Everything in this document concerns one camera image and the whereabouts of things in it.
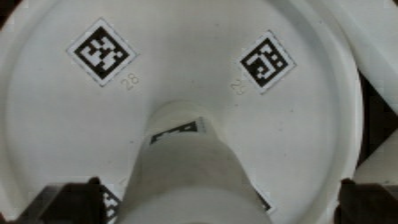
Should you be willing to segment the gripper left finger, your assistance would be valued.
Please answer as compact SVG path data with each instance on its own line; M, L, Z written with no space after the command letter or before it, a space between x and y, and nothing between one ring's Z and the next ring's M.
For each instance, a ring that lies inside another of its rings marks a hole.
M99 178L92 177L81 183L47 185L13 224L106 224Z

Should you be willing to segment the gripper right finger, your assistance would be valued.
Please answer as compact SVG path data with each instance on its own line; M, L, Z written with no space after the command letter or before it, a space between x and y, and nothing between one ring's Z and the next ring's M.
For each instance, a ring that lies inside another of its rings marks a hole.
M398 224L398 185L340 181L335 224Z

